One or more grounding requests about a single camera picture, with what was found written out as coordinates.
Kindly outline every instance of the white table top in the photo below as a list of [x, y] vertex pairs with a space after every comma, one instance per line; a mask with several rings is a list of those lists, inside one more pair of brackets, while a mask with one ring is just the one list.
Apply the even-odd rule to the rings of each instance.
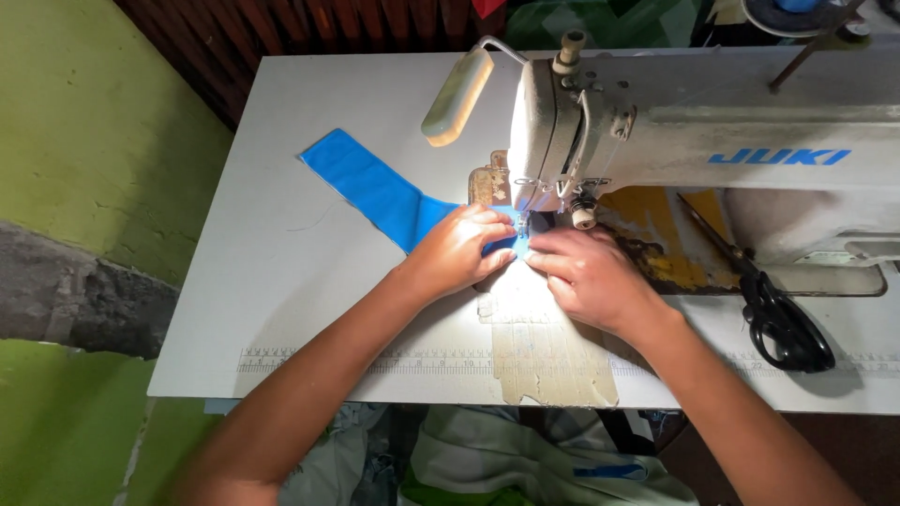
[[[264, 377], [238, 372], [245, 348], [302, 346], [403, 260], [398, 247], [296, 158], [331, 130], [350, 133], [426, 194], [466, 201], [469, 173], [509, 144], [520, 66], [495, 56], [462, 136], [435, 149], [419, 124], [457, 58], [446, 53], [263, 59], [148, 395], [242, 397]], [[885, 274], [889, 288], [882, 297], [797, 299], [835, 351], [849, 354], [841, 366], [866, 371], [788, 376], [762, 364], [769, 372], [749, 374], [751, 385], [784, 411], [900, 413], [900, 276], [893, 267]], [[760, 362], [748, 355], [752, 346], [740, 297], [667, 301], [744, 368]], [[467, 289], [423, 312], [396, 347], [490, 352], [491, 326], [479, 322], [474, 291]], [[615, 376], [618, 406], [678, 406], [631, 357], [612, 356], [611, 362], [633, 371]], [[491, 374], [372, 374], [350, 400], [503, 402], [500, 381]]]

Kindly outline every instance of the wooden slats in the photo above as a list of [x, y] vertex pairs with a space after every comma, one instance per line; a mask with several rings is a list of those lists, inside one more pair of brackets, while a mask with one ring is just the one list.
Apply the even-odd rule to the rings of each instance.
[[264, 56], [468, 50], [503, 33], [471, 0], [115, 0], [230, 128]]

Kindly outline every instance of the right hand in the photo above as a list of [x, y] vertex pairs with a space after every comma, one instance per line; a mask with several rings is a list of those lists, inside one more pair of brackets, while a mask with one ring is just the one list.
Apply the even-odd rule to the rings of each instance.
[[528, 242], [525, 261], [547, 273], [547, 287], [563, 311], [633, 346], [648, 324], [675, 312], [647, 284], [602, 230], [551, 230]]

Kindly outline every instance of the hand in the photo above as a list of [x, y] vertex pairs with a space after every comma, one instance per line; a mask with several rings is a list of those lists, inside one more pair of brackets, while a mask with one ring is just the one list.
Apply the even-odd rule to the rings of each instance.
[[534, 236], [525, 261], [547, 273], [547, 287], [575, 320], [633, 342], [646, 324], [675, 311], [654, 292], [602, 230], [551, 230]]
[[516, 235], [512, 219], [477, 203], [447, 215], [395, 269], [425, 303], [474, 285], [516, 257], [501, 248], [482, 257], [491, 242]]

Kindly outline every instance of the measuring tape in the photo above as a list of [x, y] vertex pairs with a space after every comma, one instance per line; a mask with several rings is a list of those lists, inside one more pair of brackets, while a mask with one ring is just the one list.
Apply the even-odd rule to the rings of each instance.
[[[243, 348], [238, 361], [239, 373], [269, 374], [290, 358], [299, 348]], [[756, 350], [728, 351], [720, 354], [735, 372], [744, 378], [789, 377], [803, 373], [786, 373], [771, 366]], [[861, 376], [878, 379], [900, 379], [900, 353], [835, 354], [837, 365], [831, 371], [817, 373], [829, 376]], [[495, 375], [506, 371], [519, 374], [582, 376], [585, 366], [568, 364], [553, 357], [516, 360], [503, 357], [494, 362], [490, 348], [387, 348], [366, 371], [369, 375]], [[651, 376], [652, 369], [636, 351], [609, 357], [609, 373], [613, 376]]]

